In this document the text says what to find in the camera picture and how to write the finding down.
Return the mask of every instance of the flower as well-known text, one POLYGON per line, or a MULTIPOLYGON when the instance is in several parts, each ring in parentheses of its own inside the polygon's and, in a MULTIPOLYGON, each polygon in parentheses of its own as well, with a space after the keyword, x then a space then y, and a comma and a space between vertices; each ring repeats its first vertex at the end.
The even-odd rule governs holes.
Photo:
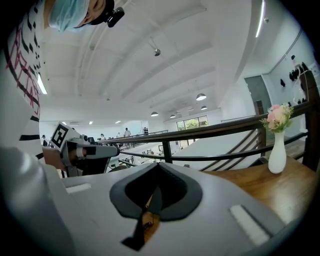
POLYGON ((275 121, 275 113, 273 113, 273 112, 271 112, 271 113, 269 113, 268 114, 268 118, 267 118, 267 121, 269 122, 269 123, 273 123, 274 121, 275 121))
POLYGON ((270 123, 268 124, 268 127, 269 127, 270 130, 272 130, 272 129, 274 129, 274 128, 276 127, 276 125, 275 125, 274 122, 270 122, 270 123))
POLYGON ((275 104, 275 105, 272 106, 272 110, 277 110, 279 108, 280 108, 280 105, 278 105, 278 104, 275 104))
POLYGON ((274 114, 274 120, 276 122, 280 122, 285 114, 283 108, 276 108, 272 113, 274 114))
POLYGON ((294 108, 287 103, 282 105, 274 105, 268 109, 268 116, 261 120, 264 128, 274 133, 283 132, 292 124, 290 116, 293 114, 294 108))

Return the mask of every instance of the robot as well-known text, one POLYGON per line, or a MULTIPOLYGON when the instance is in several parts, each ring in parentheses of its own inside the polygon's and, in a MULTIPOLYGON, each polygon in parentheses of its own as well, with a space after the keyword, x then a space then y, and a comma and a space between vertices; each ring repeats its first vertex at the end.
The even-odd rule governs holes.
POLYGON ((120 153, 116 146, 90 144, 86 135, 78 133, 62 122, 56 126, 50 143, 60 152, 68 177, 105 173, 110 158, 116 157, 120 153), (76 161, 69 159, 69 152, 72 150, 76 150, 78 157, 76 161))
POLYGON ((53 255, 260 255, 288 232, 233 183, 190 168, 161 162, 60 179, 53 166, 16 148, 0 148, 0 157, 6 208, 53 255), (160 223, 145 242, 151 196, 148 211, 160 223))

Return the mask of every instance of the surgical mask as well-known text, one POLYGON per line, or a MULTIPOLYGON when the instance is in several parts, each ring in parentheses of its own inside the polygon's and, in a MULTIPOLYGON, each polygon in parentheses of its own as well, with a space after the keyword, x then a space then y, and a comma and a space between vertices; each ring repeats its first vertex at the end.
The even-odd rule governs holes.
POLYGON ((56 0, 48 23, 60 32, 77 27, 87 15, 90 0, 56 0))

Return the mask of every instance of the white vase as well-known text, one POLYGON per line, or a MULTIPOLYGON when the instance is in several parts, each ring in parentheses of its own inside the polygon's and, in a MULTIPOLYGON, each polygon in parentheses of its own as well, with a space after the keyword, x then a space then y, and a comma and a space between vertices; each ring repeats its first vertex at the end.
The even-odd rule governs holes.
POLYGON ((281 173, 287 161, 287 154, 285 149, 285 132, 274 133, 274 146, 269 158, 268 167, 270 172, 274 174, 281 173))

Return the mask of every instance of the wooden table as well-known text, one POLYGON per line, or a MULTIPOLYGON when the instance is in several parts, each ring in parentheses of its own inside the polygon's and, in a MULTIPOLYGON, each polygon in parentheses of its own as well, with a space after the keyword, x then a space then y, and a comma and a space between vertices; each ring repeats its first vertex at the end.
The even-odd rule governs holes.
MULTIPOLYGON (((300 217, 308 208, 317 185, 317 175, 308 167, 287 157, 282 173, 273 174, 267 164, 239 170, 204 171, 209 175, 224 178, 270 207, 285 224, 300 217)), ((147 212, 143 223, 153 222, 144 232, 147 241, 159 226, 159 216, 147 212)))

